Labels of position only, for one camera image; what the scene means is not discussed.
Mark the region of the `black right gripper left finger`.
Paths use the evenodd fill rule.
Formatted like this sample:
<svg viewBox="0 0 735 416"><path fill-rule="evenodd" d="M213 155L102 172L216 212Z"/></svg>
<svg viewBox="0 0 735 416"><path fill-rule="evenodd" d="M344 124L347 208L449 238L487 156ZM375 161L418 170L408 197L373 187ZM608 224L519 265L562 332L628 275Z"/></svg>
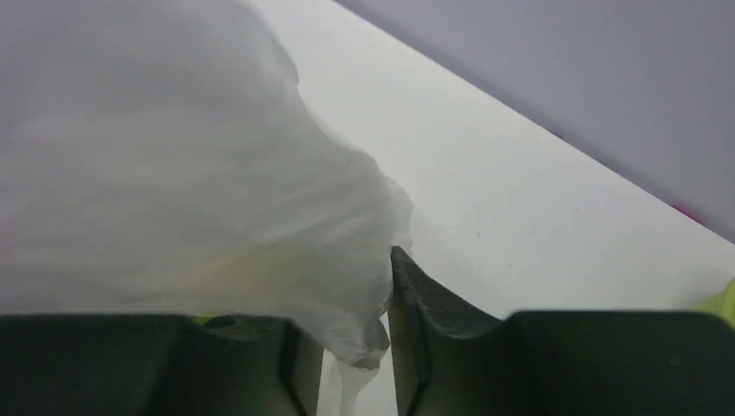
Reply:
<svg viewBox="0 0 735 416"><path fill-rule="evenodd" d="M4 415L313 415L322 348L262 316L6 315Z"/></svg>

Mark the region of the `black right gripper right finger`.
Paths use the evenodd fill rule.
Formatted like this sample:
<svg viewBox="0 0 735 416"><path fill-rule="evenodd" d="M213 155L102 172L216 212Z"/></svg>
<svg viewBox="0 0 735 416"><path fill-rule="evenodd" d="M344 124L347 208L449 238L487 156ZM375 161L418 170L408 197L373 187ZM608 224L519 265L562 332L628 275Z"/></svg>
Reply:
<svg viewBox="0 0 735 416"><path fill-rule="evenodd" d="M710 314L489 315L393 247L401 415L731 415L734 331Z"/></svg>

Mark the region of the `clear plastic bag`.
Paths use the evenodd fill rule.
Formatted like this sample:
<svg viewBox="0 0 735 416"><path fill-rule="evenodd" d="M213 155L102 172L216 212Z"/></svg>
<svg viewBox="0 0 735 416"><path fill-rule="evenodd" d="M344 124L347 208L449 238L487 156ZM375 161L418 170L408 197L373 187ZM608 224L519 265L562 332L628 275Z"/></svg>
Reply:
<svg viewBox="0 0 735 416"><path fill-rule="evenodd" d="M352 415L413 206L246 1L1 4L1 309L274 315Z"/></svg>

